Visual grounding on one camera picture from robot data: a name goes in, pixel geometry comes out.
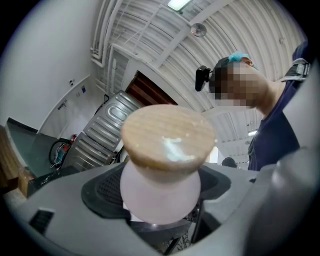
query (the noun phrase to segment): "wooden knob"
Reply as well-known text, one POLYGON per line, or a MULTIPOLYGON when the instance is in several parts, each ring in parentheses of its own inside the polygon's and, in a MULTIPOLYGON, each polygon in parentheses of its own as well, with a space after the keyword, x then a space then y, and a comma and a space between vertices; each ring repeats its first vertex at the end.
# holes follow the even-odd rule
POLYGON ((133 112, 122 140, 137 169, 190 174, 215 144, 214 130, 198 112, 176 105, 151 105, 133 112))

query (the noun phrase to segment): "black grille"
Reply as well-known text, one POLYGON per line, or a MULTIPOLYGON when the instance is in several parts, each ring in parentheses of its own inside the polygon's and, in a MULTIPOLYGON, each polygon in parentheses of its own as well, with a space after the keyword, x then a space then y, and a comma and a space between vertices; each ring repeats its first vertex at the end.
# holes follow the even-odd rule
POLYGON ((52 211, 38 210, 34 217, 30 220, 29 224, 43 235, 46 232, 53 216, 54 213, 52 211))
POLYGON ((116 171, 112 175, 103 179, 96 189, 98 195, 105 201, 121 207, 123 206, 123 200, 120 193, 120 179, 122 171, 122 169, 116 171))

